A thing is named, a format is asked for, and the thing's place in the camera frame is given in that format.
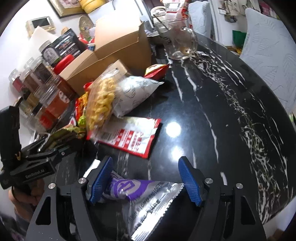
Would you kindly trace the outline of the left hand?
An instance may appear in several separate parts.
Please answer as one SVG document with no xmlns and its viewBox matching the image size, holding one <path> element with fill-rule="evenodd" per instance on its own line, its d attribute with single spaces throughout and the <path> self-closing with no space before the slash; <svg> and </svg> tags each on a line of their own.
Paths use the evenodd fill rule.
<svg viewBox="0 0 296 241">
<path fill-rule="evenodd" d="M 33 209 L 31 206 L 37 206 L 44 193 L 44 180 L 39 179 L 33 185 L 32 191 L 29 195 L 21 192 L 15 187 L 9 190 L 9 199 L 14 205 L 15 213 L 25 221 L 30 221 L 33 216 Z"/>
</svg>

